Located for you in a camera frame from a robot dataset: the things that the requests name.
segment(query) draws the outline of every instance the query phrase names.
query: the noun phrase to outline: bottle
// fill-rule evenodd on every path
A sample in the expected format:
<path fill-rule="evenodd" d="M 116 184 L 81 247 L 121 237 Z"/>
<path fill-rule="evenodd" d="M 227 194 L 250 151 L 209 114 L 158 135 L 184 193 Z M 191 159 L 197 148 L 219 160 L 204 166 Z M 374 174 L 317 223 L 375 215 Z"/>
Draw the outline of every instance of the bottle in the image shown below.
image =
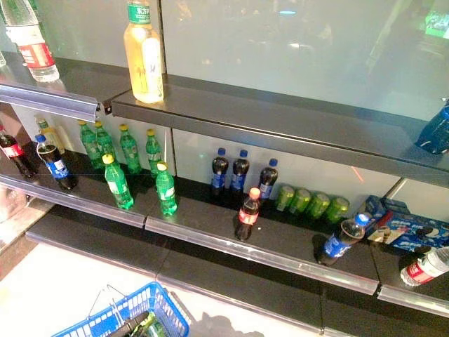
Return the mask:
<path fill-rule="evenodd" d="M 260 172 L 259 188 L 261 202 L 269 199 L 269 196 L 272 193 L 273 185 L 278 178 L 278 171 L 275 169 L 277 164 L 277 159 L 272 158 L 269 160 L 269 165 L 271 167 L 266 167 Z"/>
<path fill-rule="evenodd" d="M 45 163 L 61 189 L 73 189 L 77 184 L 76 177 L 65 166 L 58 148 L 54 144 L 49 143 L 44 135 L 37 135 L 36 140 L 37 155 Z"/>
<path fill-rule="evenodd" d="M 251 188 L 250 194 L 243 202 L 243 206 L 239 211 L 239 222 L 234 234 L 241 241 L 248 240 L 251 236 L 251 230 L 259 216 L 259 197 L 260 190 L 256 187 Z"/>
<path fill-rule="evenodd" d="M 26 178 L 31 178 L 37 170 L 28 161 L 20 145 L 13 136 L 6 133 L 3 125 L 0 124 L 0 147 L 4 154 L 17 166 L 19 172 Z"/>
<path fill-rule="evenodd" d="M 365 236 L 365 226 L 370 222 L 367 213 L 360 213 L 354 219 L 342 221 L 334 234 L 326 241 L 319 256 L 318 263 L 333 265 L 344 252 Z"/>
<path fill-rule="evenodd" d="M 175 180 L 167 172 L 167 168 L 167 163 L 160 161 L 157 164 L 159 174 L 156 178 L 156 188 L 162 213 L 171 216 L 176 212 L 177 204 L 175 200 Z"/>
<path fill-rule="evenodd" d="M 221 147 L 218 149 L 218 156 L 212 161 L 212 183 L 211 192 L 214 197 L 219 197 L 225 188 L 226 171 L 229 166 L 229 162 L 226 158 L 221 157 L 226 154 L 226 150 Z"/>
<path fill-rule="evenodd" d="M 419 286 L 449 271 L 449 247 L 431 251 L 401 271 L 401 279 L 409 286 Z"/>
<path fill-rule="evenodd" d="M 55 145 L 58 148 L 60 154 L 64 154 L 65 148 L 56 130 L 48 126 L 47 121 L 41 117 L 36 118 L 36 124 L 39 127 L 40 134 L 44 135 L 49 143 Z"/>
<path fill-rule="evenodd" d="M 101 121 L 95 122 L 95 131 L 98 149 L 100 150 L 101 156 L 105 154 L 110 154 L 114 159 L 116 159 L 114 145 L 112 144 L 111 136 L 103 129 L 103 124 Z"/>
<path fill-rule="evenodd" d="M 59 79 L 55 61 L 28 0 L 0 0 L 0 6 L 5 17 L 6 33 L 18 46 L 33 78 L 38 82 Z"/>
<path fill-rule="evenodd" d="M 152 177 L 155 179 L 157 177 L 157 163 L 162 160 L 161 157 L 161 147 L 154 136 L 154 130 L 147 130 L 147 157 L 149 163 L 149 169 L 152 172 Z"/>
<path fill-rule="evenodd" d="M 105 164 L 101 158 L 100 149 L 97 144 L 97 136 L 89 129 L 87 123 L 82 120 L 78 120 L 78 124 L 81 127 L 80 139 L 86 149 L 86 153 L 91 160 L 92 167 L 95 170 L 100 170 L 105 168 Z"/>
<path fill-rule="evenodd" d="M 125 154 L 126 163 L 128 164 L 128 171 L 132 174 L 140 173 L 142 167 L 140 166 L 138 144 L 129 133 L 128 126 L 126 124 L 120 124 L 119 128 L 121 131 L 120 146 Z"/>
<path fill-rule="evenodd" d="M 111 154 L 105 154 L 102 159 L 106 166 L 105 179 L 114 195 L 117 206 L 121 209 L 129 209 L 134 205 L 134 199 L 129 192 L 125 173 L 123 173 L 120 166 L 114 161 L 114 157 Z"/>
<path fill-rule="evenodd" d="M 232 164 L 232 182 L 231 192 L 234 195 L 241 196 L 243 194 L 243 187 L 245 186 L 245 179 L 248 170 L 250 169 L 250 162 L 245 158 L 248 156 L 248 151 L 241 150 L 240 158 Z"/>
<path fill-rule="evenodd" d="M 134 97 L 144 103 L 163 100 L 161 44 L 152 29 L 148 0 L 128 0 L 126 58 Z"/>

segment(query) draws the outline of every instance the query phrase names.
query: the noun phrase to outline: red label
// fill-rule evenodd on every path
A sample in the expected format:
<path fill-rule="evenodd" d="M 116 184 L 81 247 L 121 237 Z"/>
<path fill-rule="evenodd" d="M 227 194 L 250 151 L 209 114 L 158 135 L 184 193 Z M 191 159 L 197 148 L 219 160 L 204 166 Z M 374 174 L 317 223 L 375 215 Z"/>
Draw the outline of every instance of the red label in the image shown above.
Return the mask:
<path fill-rule="evenodd" d="M 432 276 L 426 274 L 424 270 L 422 270 L 418 262 L 412 263 L 407 267 L 407 273 L 410 275 L 412 279 L 414 279 L 416 282 L 419 282 L 421 284 L 426 283 L 433 279 Z"/>
<path fill-rule="evenodd" d="M 50 67 L 55 64 L 46 44 L 30 44 L 19 49 L 28 68 Z"/>
<path fill-rule="evenodd" d="M 242 223 L 245 223 L 247 225 L 254 225 L 258 216 L 259 216 L 259 213 L 253 214 L 253 215 L 246 214 L 245 212 L 243 212 L 243 209 L 241 209 L 239 212 L 239 220 Z"/>
<path fill-rule="evenodd" d="M 10 147 L 2 147 L 1 149 L 6 154 L 6 156 L 10 157 L 10 158 L 17 157 L 17 156 L 20 156 L 21 154 L 23 154 L 23 150 L 19 146 L 19 144 L 15 144 Z"/>

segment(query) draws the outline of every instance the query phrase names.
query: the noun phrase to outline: green bottle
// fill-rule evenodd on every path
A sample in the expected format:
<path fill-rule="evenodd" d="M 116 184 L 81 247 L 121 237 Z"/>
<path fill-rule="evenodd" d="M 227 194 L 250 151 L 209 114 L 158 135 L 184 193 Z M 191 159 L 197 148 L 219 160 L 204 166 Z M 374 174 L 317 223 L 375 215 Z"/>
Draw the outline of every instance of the green bottle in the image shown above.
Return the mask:
<path fill-rule="evenodd" d="M 159 146 L 159 143 L 156 140 L 156 137 L 154 137 L 154 130 L 149 129 L 147 130 L 147 156 L 148 156 L 148 163 L 149 163 L 149 169 L 152 172 L 152 177 L 155 178 L 158 175 L 157 171 L 157 163 L 159 163 L 161 158 L 161 147 Z"/>
<path fill-rule="evenodd" d="M 78 120 L 81 127 L 80 139 L 86 149 L 87 155 L 91 160 L 92 167 L 95 170 L 103 169 L 105 164 L 101 159 L 101 153 L 97 145 L 97 136 L 89 129 L 85 121 Z"/>
<path fill-rule="evenodd" d="M 159 174 L 156 178 L 156 189 L 159 201 L 161 202 L 161 210 L 165 215 L 173 215 L 176 212 L 177 205 L 175 200 L 175 180 L 167 172 L 167 164 L 160 161 L 157 164 Z"/>
<path fill-rule="evenodd" d="M 140 173 L 142 167 L 140 166 L 138 144 L 129 133 L 126 124 L 120 124 L 119 128 L 121 131 L 120 146 L 128 163 L 128 171 L 132 174 Z"/>
<path fill-rule="evenodd" d="M 126 182 L 125 174 L 120 166 L 114 161 L 110 154 L 105 154 L 103 162 L 106 164 L 105 178 L 109 189 L 114 195 L 117 206 L 121 209 L 129 209 L 134 205 L 134 199 L 131 196 Z"/>
<path fill-rule="evenodd" d="M 101 156 L 105 154 L 110 154 L 116 159 L 114 145 L 112 144 L 111 136 L 103 129 L 103 124 L 101 121 L 95 122 L 97 144 L 100 149 Z"/>

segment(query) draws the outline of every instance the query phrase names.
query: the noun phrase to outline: shopping basket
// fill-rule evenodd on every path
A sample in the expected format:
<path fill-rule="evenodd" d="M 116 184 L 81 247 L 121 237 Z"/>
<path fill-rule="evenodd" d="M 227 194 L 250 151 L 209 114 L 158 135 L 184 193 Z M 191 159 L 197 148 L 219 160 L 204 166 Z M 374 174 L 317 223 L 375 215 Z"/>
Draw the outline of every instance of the shopping basket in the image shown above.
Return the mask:
<path fill-rule="evenodd" d="M 189 335 L 187 320 L 158 282 L 151 282 L 111 304 L 96 315 L 89 315 L 82 322 L 52 337 L 106 337 L 123 324 L 122 320 L 134 318 L 144 311 L 154 312 L 167 337 Z"/>

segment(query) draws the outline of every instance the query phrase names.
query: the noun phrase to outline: green can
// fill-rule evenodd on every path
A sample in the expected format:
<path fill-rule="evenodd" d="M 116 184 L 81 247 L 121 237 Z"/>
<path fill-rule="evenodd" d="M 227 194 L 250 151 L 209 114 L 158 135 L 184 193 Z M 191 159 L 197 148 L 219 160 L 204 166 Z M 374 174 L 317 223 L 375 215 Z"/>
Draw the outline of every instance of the green can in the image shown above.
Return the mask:
<path fill-rule="evenodd" d="M 288 185 L 282 186 L 276 200 L 276 209 L 282 212 L 286 207 L 290 206 L 294 194 L 295 191 L 292 187 Z"/>
<path fill-rule="evenodd" d="M 349 201 L 344 197 L 335 197 L 330 202 L 328 209 L 326 209 L 325 217 L 330 223 L 338 223 L 342 216 L 348 212 Z"/>
<path fill-rule="evenodd" d="M 298 188 L 295 192 L 288 211 L 292 214 L 304 212 L 311 199 L 311 193 L 305 188 Z"/>
<path fill-rule="evenodd" d="M 306 213 L 312 219 L 318 219 L 323 215 L 325 210 L 329 207 L 330 200 L 329 197 L 322 192 L 315 192 L 314 196 L 306 209 Z"/>

